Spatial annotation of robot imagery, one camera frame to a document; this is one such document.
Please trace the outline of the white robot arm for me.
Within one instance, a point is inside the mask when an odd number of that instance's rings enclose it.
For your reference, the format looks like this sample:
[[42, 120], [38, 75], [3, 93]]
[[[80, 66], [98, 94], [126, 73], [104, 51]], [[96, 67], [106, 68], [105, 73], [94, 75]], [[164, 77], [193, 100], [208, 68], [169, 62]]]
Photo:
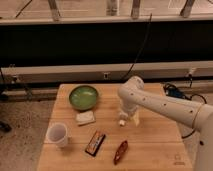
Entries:
[[144, 90], [138, 76], [118, 88], [120, 117], [134, 116], [139, 106], [182, 123], [200, 133], [194, 171], [213, 171], [213, 106], [196, 101], [153, 94]]

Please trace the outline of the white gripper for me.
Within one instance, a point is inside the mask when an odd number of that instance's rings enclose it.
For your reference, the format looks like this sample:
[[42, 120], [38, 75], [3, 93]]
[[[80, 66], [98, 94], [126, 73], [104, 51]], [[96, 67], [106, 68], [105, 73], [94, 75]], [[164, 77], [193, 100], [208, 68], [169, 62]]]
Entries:
[[122, 100], [121, 101], [121, 113], [127, 116], [133, 116], [132, 120], [135, 126], [139, 126], [140, 124], [140, 115], [137, 111], [138, 106], [130, 101]]

